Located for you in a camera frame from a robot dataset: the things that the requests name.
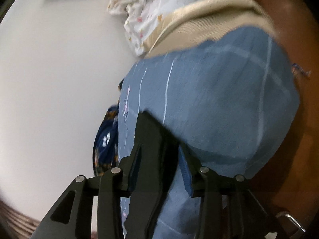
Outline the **black pants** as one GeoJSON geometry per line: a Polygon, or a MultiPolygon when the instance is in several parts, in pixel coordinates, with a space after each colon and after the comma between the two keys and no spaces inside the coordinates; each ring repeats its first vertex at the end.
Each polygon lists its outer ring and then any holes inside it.
{"type": "Polygon", "coordinates": [[[190,148],[147,112],[138,114],[129,170],[127,238],[194,238],[202,185],[190,148]]]}

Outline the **beige curtain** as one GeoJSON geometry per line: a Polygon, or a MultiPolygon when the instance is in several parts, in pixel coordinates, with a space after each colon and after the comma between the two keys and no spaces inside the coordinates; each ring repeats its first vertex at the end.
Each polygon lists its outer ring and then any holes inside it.
{"type": "Polygon", "coordinates": [[[40,221],[26,216],[1,201],[1,217],[16,238],[31,238],[40,221]]]}

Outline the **navy dog print blanket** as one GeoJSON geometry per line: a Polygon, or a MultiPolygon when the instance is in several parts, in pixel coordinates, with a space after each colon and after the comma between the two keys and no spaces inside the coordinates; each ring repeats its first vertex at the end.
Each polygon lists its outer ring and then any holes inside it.
{"type": "Polygon", "coordinates": [[[93,171],[102,176],[118,166],[118,105],[108,108],[93,145],[93,171]]]}

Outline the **blue grid bedsheet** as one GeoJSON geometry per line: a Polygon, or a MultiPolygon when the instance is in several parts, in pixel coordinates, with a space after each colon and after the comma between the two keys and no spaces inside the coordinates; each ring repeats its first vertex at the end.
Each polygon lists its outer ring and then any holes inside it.
{"type": "Polygon", "coordinates": [[[219,175],[252,178],[283,142],[299,107],[291,65],[274,38],[244,26],[189,49],[143,59],[124,77],[118,153],[147,111],[219,175]]]}

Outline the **beige mattress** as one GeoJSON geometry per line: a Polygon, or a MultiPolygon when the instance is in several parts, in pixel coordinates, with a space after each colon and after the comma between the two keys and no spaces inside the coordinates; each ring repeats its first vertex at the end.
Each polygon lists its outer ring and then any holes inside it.
{"type": "Polygon", "coordinates": [[[255,0],[200,0],[160,20],[143,42],[145,58],[217,41],[240,27],[253,26],[276,38],[274,23],[255,0]]]}

